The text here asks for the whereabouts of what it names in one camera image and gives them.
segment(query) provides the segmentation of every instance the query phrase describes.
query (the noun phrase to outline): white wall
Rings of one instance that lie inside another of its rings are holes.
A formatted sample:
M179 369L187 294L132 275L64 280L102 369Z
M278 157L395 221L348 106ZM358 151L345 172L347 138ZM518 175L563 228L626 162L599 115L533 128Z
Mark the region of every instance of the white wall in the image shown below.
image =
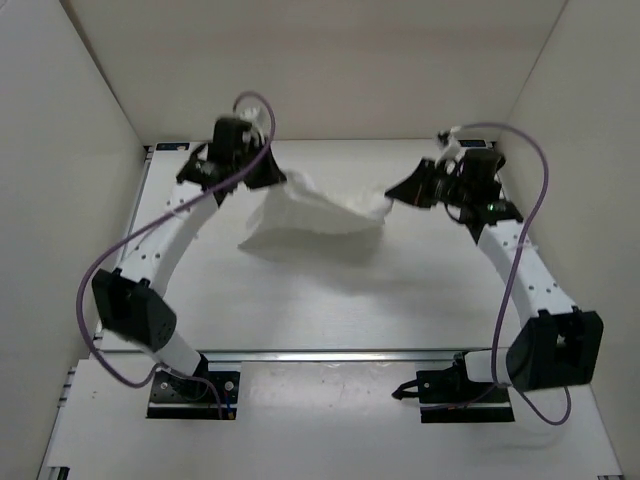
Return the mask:
M208 138L242 89L281 139L505 120L564 0L64 0L145 143Z
M75 289L143 150L55 0L0 9L0 478L35 478L80 349Z
M556 276L605 322L593 382L623 470L640 478L640 2L571 0L512 123L549 154L551 188L534 236ZM526 207L540 166L503 136L510 193Z

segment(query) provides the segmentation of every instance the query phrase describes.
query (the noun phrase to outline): wall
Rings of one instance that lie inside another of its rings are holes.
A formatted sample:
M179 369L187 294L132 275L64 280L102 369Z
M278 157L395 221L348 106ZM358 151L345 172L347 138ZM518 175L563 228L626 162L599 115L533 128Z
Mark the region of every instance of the wall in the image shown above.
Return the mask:
M565 0L64 0L145 143L242 89L281 139L425 138L511 111Z
M0 9L0 478L35 478L80 348L75 289L143 150L55 0Z
M640 3L571 0L511 122L544 146L551 187L534 236L563 287L605 335L593 389L629 478L640 478ZM540 166L501 138L512 196L531 207Z

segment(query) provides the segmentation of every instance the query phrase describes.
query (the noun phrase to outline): white cloth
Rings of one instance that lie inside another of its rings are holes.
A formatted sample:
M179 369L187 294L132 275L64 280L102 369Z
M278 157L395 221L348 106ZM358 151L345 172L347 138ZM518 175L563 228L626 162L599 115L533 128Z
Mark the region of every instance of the white cloth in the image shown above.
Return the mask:
M381 227L393 205L381 186L335 195L322 192L307 174L285 174L287 182L271 187L247 221L247 240L275 229L344 235Z

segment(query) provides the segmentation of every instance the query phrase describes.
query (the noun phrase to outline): work surface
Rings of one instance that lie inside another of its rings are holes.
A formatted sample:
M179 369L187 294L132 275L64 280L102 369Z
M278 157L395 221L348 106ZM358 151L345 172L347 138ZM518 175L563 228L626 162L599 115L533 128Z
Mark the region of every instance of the work surface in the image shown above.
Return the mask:
M151 367L141 354L111 354L129 378ZM236 421L150 420L148 388L118 385L81 361L49 466L68 480L371 480L437 478L596 480L620 471L588 387L558 428L512 395L515 423L421 424L415 400L390 393L412 363L242 365ZM552 418L562 391L532 395Z
M309 173L329 192L392 186L433 142L276 142L283 170ZM186 151L153 154L135 216L162 213ZM328 237L286 232L240 249L264 192L243 186L202 228L172 276L165 300L195 348L402 350L491 344L504 284L464 227L442 207L396 204L381 232ZM510 307L502 344L519 330ZM135 350L109 332L105 351Z

